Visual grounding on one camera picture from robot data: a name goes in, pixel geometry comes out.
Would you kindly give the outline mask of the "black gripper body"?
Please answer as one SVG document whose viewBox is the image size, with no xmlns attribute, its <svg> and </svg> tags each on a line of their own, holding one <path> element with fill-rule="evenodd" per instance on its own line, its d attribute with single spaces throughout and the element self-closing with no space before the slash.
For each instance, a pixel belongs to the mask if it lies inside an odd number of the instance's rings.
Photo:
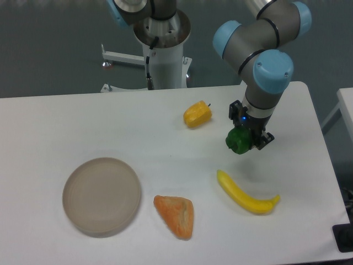
<svg viewBox="0 0 353 265">
<path fill-rule="evenodd" d="M 242 107 L 242 110 L 239 113 L 240 124 L 251 131 L 253 138 L 260 138 L 262 136 L 263 131 L 266 130 L 266 125 L 270 118 L 271 116 L 267 116 L 265 118 L 255 118 L 248 114 L 247 107 Z"/>
</svg>

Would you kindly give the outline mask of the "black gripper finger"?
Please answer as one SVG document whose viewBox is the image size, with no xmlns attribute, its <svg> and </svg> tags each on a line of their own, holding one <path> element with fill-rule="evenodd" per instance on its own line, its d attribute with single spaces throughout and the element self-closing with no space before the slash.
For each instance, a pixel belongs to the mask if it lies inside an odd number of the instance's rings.
<svg viewBox="0 0 353 265">
<path fill-rule="evenodd" d="M 261 134 L 253 133 L 251 149 L 256 148 L 258 150 L 262 150 L 267 144 L 271 143 L 274 139 L 274 135 L 266 131 L 262 131 Z"/>
<path fill-rule="evenodd" d="M 242 109 L 242 103 L 239 100 L 236 100 L 229 105 L 228 116 L 235 127 L 240 127 L 242 125 Z"/>
</svg>

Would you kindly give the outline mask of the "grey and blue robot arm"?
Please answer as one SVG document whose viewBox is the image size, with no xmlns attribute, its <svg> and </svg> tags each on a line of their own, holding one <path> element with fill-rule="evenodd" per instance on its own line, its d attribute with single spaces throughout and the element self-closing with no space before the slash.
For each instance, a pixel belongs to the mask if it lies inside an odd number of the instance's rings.
<svg viewBox="0 0 353 265">
<path fill-rule="evenodd" d="M 262 149 L 274 139 L 266 125 L 294 70 L 279 47 L 305 34 L 312 24 L 311 12 L 302 2 L 247 1 L 247 6 L 255 22 L 225 22 L 212 41 L 219 57 L 247 86 L 244 98 L 229 106 L 234 127 L 226 144 L 237 154 Z M 133 27 L 142 45 L 147 88 L 185 87 L 183 46 L 191 24 L 176 1 L 108 1 L 108 7 L 120 26 Z"/>
</svg>

